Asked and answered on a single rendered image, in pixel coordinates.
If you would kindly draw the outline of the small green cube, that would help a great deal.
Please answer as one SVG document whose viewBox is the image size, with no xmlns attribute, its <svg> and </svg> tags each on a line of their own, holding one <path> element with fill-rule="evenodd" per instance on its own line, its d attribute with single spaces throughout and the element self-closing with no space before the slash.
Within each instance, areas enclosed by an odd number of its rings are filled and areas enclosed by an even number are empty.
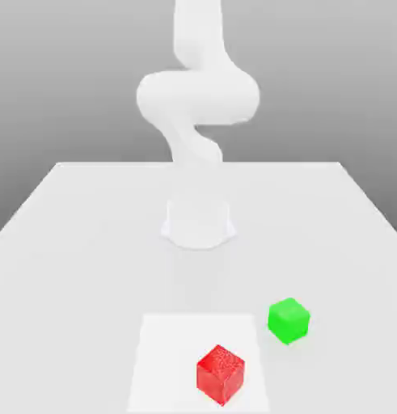
<svg viewBox="0 0 397 414">
<path fill-rule="evenodd" d="M 291 344 L 308 332 L 310 312 L 294 298 L 286 298 L 268 309 L 268 329 L 283 344 Z"/>
</svg>

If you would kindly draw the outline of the small red cube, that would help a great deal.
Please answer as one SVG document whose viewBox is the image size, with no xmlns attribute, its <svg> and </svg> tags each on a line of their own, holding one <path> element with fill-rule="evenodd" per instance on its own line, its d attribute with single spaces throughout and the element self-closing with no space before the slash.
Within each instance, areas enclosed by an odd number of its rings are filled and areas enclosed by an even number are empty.
<svg viewBox="0 0 397 414">
<path fill-rule="evenodd" d="M 245 361 L 217 344 L 196 364 L 196 388 L 224 406 L 243 385 Z"/>
</svg>

